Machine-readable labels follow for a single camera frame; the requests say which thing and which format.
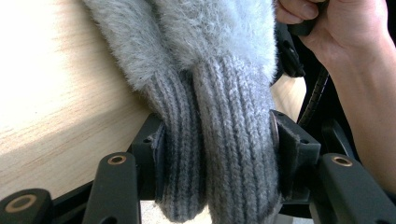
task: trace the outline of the gray knit fabric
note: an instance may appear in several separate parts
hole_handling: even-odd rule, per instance
[[[203,140],[191,76],[177,71],[152,7],[144,0],[84,0],[99,22],[129,83],[165,124],[165,185],[161,209],[184,222],[205,206]]]
[[[214,223],[272,223],[280,206],[262,68],[234,57],[193,67],[203,123],[207,199]]]

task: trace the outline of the metal grommet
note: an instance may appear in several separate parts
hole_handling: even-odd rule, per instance
[[[342,166],[352,166],[352,161],[345,159],[344,157],[332,157],[332,161]]]
[[[113,156],[112,158],[108,159],[107,163],[110,165],[120,165],[126,161],[125,156]]]
[[[5,210],[8,213],[17,213],[32,206],[36,200],[37,197],[34,194],[25,194],[9,202]]]

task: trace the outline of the wood grain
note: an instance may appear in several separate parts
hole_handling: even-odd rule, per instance
[[[105,155],[124,151],[150,110],[132,93],[79,0],[2,4],[0,199],[20,189],[56,198],[91,181]],[[296,119],[304,81],[282,77],[278,110]]]

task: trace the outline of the human hand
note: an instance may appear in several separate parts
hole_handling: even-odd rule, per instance
[[[383,50],[389,40],[385,0],[330,0],[320,15],[316,2],[322,0],[277,0],[276,19],[286,24],[317,18],[303,43],[329,69],[342,63],[363,63]]]

